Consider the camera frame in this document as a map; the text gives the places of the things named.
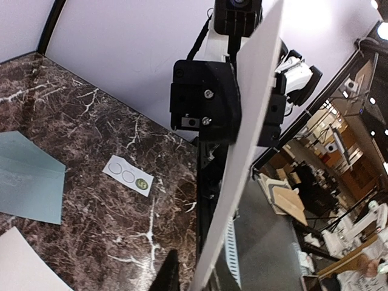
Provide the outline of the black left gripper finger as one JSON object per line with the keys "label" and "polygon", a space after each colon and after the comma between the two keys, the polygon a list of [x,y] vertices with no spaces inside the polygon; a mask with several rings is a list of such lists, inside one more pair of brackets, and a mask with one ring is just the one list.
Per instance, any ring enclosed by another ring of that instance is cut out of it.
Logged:
{"label": "black left gripper finger", "polygon": [[180,291],[178,251],[172,249],[166,256],[149,291]]}

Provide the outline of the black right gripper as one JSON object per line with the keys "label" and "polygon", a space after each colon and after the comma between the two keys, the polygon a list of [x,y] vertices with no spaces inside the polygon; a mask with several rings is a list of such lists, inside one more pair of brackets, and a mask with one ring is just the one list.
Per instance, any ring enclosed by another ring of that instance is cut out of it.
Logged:
{"label": "black right gripper", "polygon": [[236,143],[242,111],[233,65],[176,61],[170,87],[170,113],[172,130],[198,132],[203,143]]}

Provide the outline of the white letter sheet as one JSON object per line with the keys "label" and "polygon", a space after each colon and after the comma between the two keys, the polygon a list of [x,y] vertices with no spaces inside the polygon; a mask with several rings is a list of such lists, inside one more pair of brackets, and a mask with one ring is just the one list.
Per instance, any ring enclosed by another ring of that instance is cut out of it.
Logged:
{"label": "white letter sheet", "polygon": [[236,56],[241,94],[242,120],[236,143],[229,146],[221,193],[190,283],[189,290],[202,290],[218,260],[224,233],[241,195],[261,133],[279,56],[284,1],[276,1],[263,22]]}

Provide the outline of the light blue paper envelope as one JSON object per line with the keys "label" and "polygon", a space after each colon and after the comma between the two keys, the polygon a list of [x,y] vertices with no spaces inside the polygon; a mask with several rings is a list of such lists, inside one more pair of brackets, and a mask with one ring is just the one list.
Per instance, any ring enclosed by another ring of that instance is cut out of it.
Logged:
{"label": "light blue paper envelope", "polygon": [[66,166],[18,131],[1,133],[1,212],[60,225]]}

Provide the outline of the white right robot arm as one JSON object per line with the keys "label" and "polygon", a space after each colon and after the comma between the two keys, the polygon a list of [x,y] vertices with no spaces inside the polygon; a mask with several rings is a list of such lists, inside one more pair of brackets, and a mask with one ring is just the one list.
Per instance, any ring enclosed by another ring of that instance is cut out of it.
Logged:
{"label": "white right robot arm", "polygon": [[[198,132],[202,143],[236,143],[241,127],[241,86],[230,61],[197,61],[200,42],[195,42],[186,59],[173,66],[170,86],[172,130]],[[256,140],[258,147],[279,143],[281,124],[294,106],[307,101],[318,85],[321,71],[306,64],[296,50],[281,46],[269,105]]]}

